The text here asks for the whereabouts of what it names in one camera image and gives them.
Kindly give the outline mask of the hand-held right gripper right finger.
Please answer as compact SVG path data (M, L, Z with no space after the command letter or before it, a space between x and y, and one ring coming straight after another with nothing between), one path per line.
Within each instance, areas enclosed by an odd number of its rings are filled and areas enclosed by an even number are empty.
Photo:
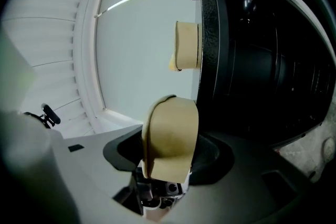
M169 69L173 71L200 69L202 43L201 24L177 21L175 24L174 49Z

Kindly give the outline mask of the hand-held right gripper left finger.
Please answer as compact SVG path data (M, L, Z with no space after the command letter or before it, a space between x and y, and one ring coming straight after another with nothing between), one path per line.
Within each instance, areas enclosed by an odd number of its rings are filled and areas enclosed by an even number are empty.
M192 166L198 123L194 100L173 94L158 99L142 126L143 176L184 182Z

